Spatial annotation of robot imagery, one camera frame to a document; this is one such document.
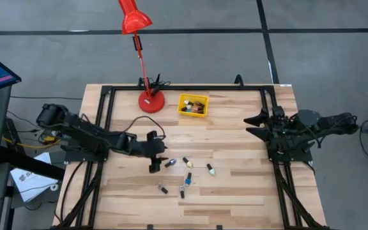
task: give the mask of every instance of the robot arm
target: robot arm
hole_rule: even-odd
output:
[[[353,134],[358,130],[356,120],[349,112],[321,117],[310,110],[299,110],[289,118],[281,106],[276,106],[272,108],[272,115],[262,109],[258,116],[244,122],[257,127],[266,124],[263,128],[247,128],[247,131],[266,143],[270,159],[310,162],[312,157],[308,152],[315,143],[310,141],[316,140],[320,148],[323,139],[330,134]]]
[[[37,124],[46,129],[60,131],[77,141],[80,147],[94,155],[112,150],[128,156],[151,159],[150,173],[160,170],[161,161],[157,158],[167,148],[157,137],[156,131],[147,134],[147,141],[138,141],[135,134],[125,131],[109,132],[71,113],[63,105],[45,104],[36,120]]]

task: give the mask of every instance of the wooden tabletop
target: wooden tabletop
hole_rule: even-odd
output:
[[[96,119],[101,84],[86,86],[81,113],[91,121]],[[287,115],[297,111],[292,87],[275,86],[278,104]],[[117,91],[112,112],[111,129],[122,130],[143,113],[137,99],[140,91]],[[150,116],[166,132],[163,156],[176,158],[177,164],[162,166],[160,172],[149,174],[149,159],[109,153],[104,164],[95,219],[97,229],[145,229],[153,224],[157,229],[283,229],[275,176],[268,160],[264,142],[245,131],[250,125],[244,118],[261,110],[257,91],[164,91],[165,107]],[[205,118],[178,114],[180,93],[209,97]],[[104,125],[107,102],[103,110]],[[152,122],[140,119],[129,130],[145,140],[151,130],[161,131]],[[194,168],[182,161],[187,157]],[[216,176],[211,176],[206,164],[211,164]],[[59,200],[77,163],[67,166]],[[296,193],[308,212],[320,224],[326,224],[314,174],[306,165],[291,165]],[[65,216],[81,195],[86,163],[79,168],[70,184],[65,202]],[[179,186],[188,172],[192,183],[180,197]],[[163,184],[164,194],[156,187]],[[291,204],[287,199],[291,224],[294,224]],[[60,213],[58,202],[56,213]],[[89,217],[87,201],[84,224]]]

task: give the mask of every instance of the yellow bin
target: yellow bin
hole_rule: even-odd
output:
[[[202,104],[204,104],[205,105],[204,114],[181,111],[181,108],[186,106],[186,104],[184,103],[185,100],[189,100],[192,103],[201,102]],[[208,112],[208,97],[207,96],[201,96],[201,95],[189,95],[189,94],[182,93],[182,94],[180,94],[180,102],[178,102],[177,111],[182,115],[197,116],[197,117],[203,118],[203,117],[207,116],[207,112]]]

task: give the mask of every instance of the gray floor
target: gray floor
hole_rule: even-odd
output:
[[[260,27],[255,1],[136,0],[153,29]],[[368,1],[263,0],[269,28],[368,28]],[[0,0],[0,31],[120,29],[114,0]],[[261,34],[142,35],[150,76],[176,83],[270,83]],[[299,108],[368,119],[368,33],[271,34],[280,83],[292,84]],[[88,83],[131,83],[140,76],[130,36],[0,36],[0,60],[22,77],[17,96],[81,97]],[[35,120],[43,103],[78,111],[80,101],[11,99],[9,110]],[[18,129],[30,128],[16,122]],[[364,136],[368,150],[368,135]],[[368,158],[358,135],[327,137],[313,149],[328,225],[368,229]],[[14,229],[49,227],[55,204],[15,213]]]

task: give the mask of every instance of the white paper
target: white paper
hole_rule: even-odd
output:
[[[42,153],[41,155],[34,157],[34,159],[50,164],[49,153]],[[18,187],[18,190],[24,202],[29,202],[30,200],[34,199],[36,196],[41,194],[43,191],[47,190],[50,187],[49,185],[58,182],[58,180],[48,178],[45,176],[40,176],[33,172],[28,172],[22,169],[11,170],[11,175],[13,180],[15,181],[15,184]]]

